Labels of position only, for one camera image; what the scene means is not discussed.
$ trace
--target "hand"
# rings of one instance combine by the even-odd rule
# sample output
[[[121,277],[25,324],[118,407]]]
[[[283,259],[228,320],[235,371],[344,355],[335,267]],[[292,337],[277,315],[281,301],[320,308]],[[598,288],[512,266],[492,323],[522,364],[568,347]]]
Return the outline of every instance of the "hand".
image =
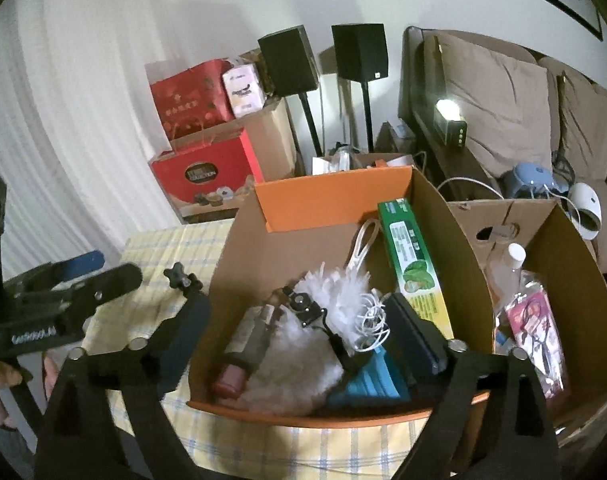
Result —
[[[57,377],[59,375],[59,369],[55,362],[49,356],[46,356],[44,359],[44,389],[46,391],[46,398],[50,398],[50,395],[53,392],[55,387],[55,383]],[[18,370],[15,370],[12,366],[6,363],[0,363],[0,388],[5,388],[7,386],[17,386],[21,384],[22,381],[21,374]],[[7,426],[9,428],[14,428],[15,424],[8,417],[8,413],[4,408],[0,400],[0,426]]]

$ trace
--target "black speaker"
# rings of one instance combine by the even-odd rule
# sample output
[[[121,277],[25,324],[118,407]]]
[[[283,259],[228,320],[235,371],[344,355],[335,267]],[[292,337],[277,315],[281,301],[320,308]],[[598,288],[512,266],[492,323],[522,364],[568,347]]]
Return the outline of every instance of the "black speaker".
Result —
[[[388,77],[388,47],[383,23],[332,25],[337,75],[365,83]]]
[[[260,38],[259,44],[279,96],[317,89],[319,75],[303,25],[273,32]]]

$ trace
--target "yellow plaid tablecloth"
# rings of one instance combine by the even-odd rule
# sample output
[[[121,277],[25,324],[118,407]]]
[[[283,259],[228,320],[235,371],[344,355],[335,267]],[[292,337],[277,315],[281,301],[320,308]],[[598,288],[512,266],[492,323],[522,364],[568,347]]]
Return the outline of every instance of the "yellow plaid tablecloth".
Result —
[[[131,339],[150,336],[183,305],[162,272],[182,262],[207,291],[232,220],[194,224],[138,234],[126,246],[123,262],[144,274],[135,292],[98,308],[83,346],[90,354],[117,351]],[[188,371],[162,405],[181,442],[197,465],[257,480],[386,479],[415,443],[425,420],[374,428],[311,430],[229,420],[187,407]],[[108,392],[115,424],[133,433],[119,392]]]

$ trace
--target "red bottle cap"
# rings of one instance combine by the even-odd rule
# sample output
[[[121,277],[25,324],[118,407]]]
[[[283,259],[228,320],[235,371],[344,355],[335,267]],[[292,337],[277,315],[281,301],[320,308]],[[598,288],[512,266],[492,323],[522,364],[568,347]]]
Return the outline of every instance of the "red bottle cap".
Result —
[[[246,389],[247,380],[246,370],[235,365],[226,365],[210,389],[222,399],[239,399]]]

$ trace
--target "sofa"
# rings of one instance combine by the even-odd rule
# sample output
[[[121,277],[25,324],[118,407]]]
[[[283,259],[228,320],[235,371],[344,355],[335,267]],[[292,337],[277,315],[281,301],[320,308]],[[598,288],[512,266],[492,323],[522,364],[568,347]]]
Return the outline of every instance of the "sofa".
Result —
[[[588,245],[607,274],[607,90],[558,60],[517,44],[457,30],[406,31],[399,114],[427,153],[438,184],[471,177],[499,190],[518,162],[554,170],[563,154],[578,182],[596,191],[602,228]],[[445,147],[433,127],[437,100],[458,102],[468,123],[466,147]],[[470,182],[443,188],[451,200],[497,196]]]

